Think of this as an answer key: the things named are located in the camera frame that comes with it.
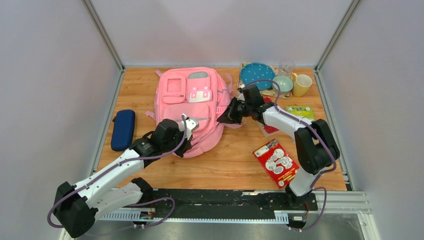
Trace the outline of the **pink student backpack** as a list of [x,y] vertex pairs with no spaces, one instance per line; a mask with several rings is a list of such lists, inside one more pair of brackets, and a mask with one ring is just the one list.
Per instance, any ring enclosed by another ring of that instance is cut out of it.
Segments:
[[226,83],[215,69],[208,67],[175,68],[165,72],[156,70],[159,82],[154,99],[154,111],[145,114],[159,123],[163,119],[181,121],[185,114],[198,122],[192,132],[192,148],[184,158],[199,156],[220,141],[225,127],[238,129],[241,124],[219,123],[233,99],[233,78],[226,74]]

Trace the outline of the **red comic book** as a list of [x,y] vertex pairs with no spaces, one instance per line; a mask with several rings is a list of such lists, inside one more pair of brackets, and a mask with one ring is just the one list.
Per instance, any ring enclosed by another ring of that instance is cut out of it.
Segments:
[[274,138],[252,152],[279,189],[284,189],[296,176],[299,166]]

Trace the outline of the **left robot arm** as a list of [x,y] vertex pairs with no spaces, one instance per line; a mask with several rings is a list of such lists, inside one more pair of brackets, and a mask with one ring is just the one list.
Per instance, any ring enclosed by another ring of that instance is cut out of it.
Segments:
[[181,122],[162,120],[155,130],[136,139],[112,163],[77,183],[65,181],[57,187],[47,222],[63,228],[71,238],[78,238],[92,228],[104,215],[122,207],[148,207],[153,194],[147,184],[137,178],[116,188],[128,176],[171,154],[183,157],[191,149],[193,132],[199,122],[185,114]]

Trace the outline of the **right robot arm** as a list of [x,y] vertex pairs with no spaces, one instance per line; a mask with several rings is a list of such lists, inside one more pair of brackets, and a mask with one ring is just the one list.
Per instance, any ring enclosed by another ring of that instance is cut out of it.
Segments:
[[309,121],[283,110],[275,102],[265,102],[254,84],[240,88],[239,92],[217,122],[239,125],[244,117],[250,117],[294,140],[300,168],[285,188],[285,203],[290,209],[299,209],[318,179],[337,168],[340,150],[328,123],[323,119]]

